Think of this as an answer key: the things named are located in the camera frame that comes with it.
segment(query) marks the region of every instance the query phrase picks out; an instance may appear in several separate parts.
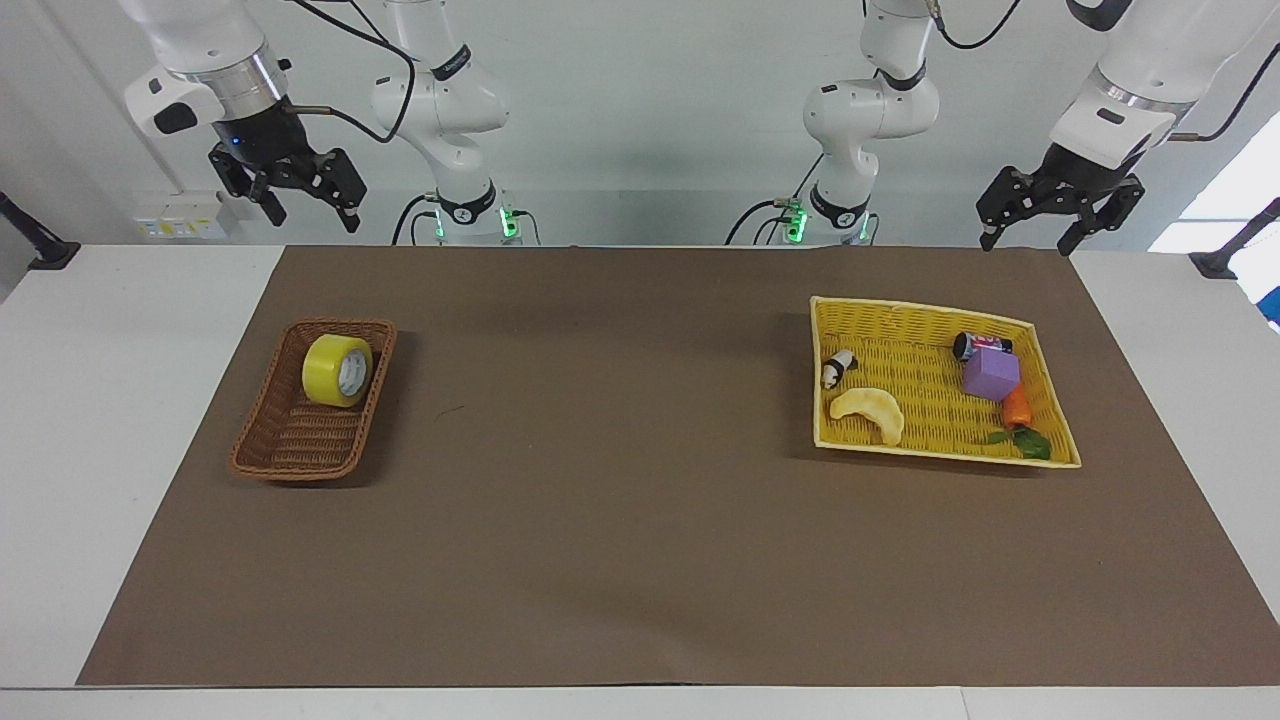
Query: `orange carrot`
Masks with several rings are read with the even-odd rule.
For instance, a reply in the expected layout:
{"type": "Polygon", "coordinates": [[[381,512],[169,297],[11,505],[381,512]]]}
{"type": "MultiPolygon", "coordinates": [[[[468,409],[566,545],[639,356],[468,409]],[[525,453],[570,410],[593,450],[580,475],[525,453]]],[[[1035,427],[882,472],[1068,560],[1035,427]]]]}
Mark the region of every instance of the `orange carrot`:
{"type": "Polygon", "coordinates": [[[1029,427],[1032,424],[1032,404],[1027,401],[1021,383],[1000,405],[1000,419],[1004,421],[1005,429],[1009,430],[1019,425],[1029,427]]]}

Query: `banana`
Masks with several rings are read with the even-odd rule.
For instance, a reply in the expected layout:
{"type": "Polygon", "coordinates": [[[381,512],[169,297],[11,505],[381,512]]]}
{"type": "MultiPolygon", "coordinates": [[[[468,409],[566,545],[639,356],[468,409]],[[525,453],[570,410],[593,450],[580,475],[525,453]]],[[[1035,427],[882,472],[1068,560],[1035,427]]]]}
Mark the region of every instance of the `banana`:
{"type": "Polygon", "coordinates": [[[863,415],[879,425],[884,445],[897,446],[902,442],[902,428],[906,418],[892,395],[873,387],[854,388],[831,401],[831,419],[838,420],[846,415],[863,415]]]}

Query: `tape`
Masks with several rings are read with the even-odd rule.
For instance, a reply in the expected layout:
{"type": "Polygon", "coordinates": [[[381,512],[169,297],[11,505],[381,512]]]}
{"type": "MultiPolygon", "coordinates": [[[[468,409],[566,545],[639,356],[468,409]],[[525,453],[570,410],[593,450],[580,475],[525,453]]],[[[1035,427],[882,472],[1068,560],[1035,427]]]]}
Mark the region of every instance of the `tape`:
{"type": "Polygon", "coordinates": [[[319,405],[351,407],[365,397],[372,375],[374,352],[356,337],[320,336],[302,361],[302,389],[319,405]]]}

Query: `brown paper mat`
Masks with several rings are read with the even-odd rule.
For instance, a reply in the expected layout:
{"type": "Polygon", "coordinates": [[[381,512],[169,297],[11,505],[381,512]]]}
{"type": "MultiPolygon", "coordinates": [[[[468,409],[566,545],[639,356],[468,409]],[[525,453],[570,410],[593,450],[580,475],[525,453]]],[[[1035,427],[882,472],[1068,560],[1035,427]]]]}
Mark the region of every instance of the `brown paper mat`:
{"type": "Polygon", "coordinates": [[[1280,628],[1071,265],[291,247],[82,684],[1280,684],[1280,628]],[[1083,470],[810,446],[810,295],[1037,324],[1083,470]],[[401,345],[349,482],[227,452],[280,331],[401,345]]]}

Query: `small can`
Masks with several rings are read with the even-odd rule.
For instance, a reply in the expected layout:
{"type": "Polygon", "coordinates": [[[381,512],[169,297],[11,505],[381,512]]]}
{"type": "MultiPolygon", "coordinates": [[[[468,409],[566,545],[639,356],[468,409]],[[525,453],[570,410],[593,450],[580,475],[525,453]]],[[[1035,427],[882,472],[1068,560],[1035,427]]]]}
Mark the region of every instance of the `small can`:
{"type": "Polygon", "coordinates": [[[1012,354],[1014,341],[1002,337],[960,333],[956,336],[955,343],[951,345],[951,352],[956,356],[956,360],[968,363],[979,347],[989,347],[991,350],[1012,354]]]}
{"type": "Polygon", "coordinates": [[[841,350],[822,364],[822,387],[831,389],[840,384],[847,370],[858,369],[858,357],[851,350],[841,350]]]}

